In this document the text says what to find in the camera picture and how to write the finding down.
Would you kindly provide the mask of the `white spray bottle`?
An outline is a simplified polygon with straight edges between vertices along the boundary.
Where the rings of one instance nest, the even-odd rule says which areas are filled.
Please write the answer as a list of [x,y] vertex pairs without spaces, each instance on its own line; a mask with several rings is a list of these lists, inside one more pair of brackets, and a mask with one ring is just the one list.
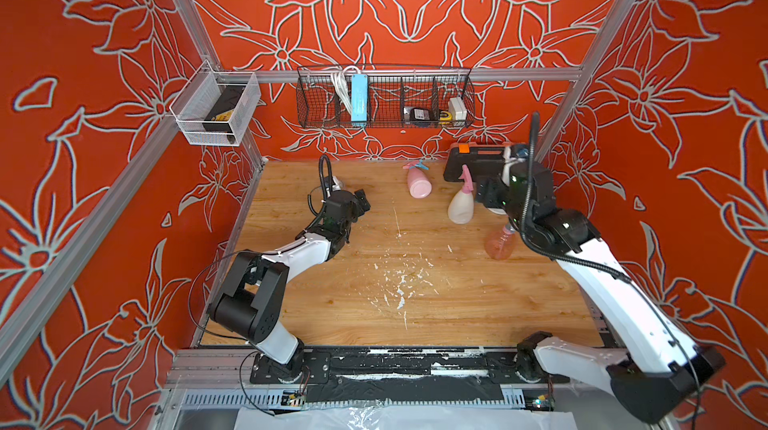
[[472,192],[457,192],[448,207],[449,220],[457,225],[468,224],[474,216],[474,205]]

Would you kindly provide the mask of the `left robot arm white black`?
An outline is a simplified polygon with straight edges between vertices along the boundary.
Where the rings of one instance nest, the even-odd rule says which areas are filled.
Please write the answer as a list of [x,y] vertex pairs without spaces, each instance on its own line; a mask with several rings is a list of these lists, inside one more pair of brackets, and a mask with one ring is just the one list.
[[252,345],[283,382],[302,375],[305,349],[280,322],[288,283],[332,260],[350,242],[353,224],[371,209],[364,191],[351,192],[337,182],[326,154],[318,160],[318,177],[322,206],[313,220],[281,248],[235,253],[207,306],[210,320]]

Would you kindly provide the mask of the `transparent pink spray bottle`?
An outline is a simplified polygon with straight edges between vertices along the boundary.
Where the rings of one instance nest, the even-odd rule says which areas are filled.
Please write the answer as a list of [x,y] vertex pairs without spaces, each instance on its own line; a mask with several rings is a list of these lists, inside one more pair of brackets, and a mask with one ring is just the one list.
[[485,252],[493,260],[506,260],[514,246],[515,231],[510,225],[505,225],[499,230],[489,234],[485,240]]

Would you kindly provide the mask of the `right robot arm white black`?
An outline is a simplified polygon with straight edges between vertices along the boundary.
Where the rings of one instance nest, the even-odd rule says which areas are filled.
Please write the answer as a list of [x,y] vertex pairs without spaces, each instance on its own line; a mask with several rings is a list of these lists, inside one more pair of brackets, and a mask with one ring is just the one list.
[[478,202],[503,211],[532,252],[555,262],[598,307],[621,342],[616,348],[572,344],[539,331],[517,345],[518,376],[536,382],[561,375],[612,395],[637,420],[657,425],[725,365],[712,346],[681,330],[618,263],[581,212],[557,206],[553,177],[534,159],[540,117],[532,115],[527,155],[509,149],[499,177]]

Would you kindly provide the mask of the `pink blue spray nozzle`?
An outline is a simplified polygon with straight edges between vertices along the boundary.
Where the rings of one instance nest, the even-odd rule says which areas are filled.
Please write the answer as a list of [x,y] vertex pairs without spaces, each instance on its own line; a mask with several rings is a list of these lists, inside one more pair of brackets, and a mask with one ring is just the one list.
[[428,171],[429,168],[423,164],[421,161],[411,161],[406,163],[403,167],[403,170],[419,170],[419,171]]

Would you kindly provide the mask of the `opaque pink spray bottle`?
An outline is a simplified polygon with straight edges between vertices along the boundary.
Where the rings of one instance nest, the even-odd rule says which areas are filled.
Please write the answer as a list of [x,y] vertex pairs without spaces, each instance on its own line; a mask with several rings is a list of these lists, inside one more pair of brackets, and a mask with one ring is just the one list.
[[432,184],[425,170],[418,166],[407,170],[407,186],[410,196],[414,199],[424,199],[432,193]]

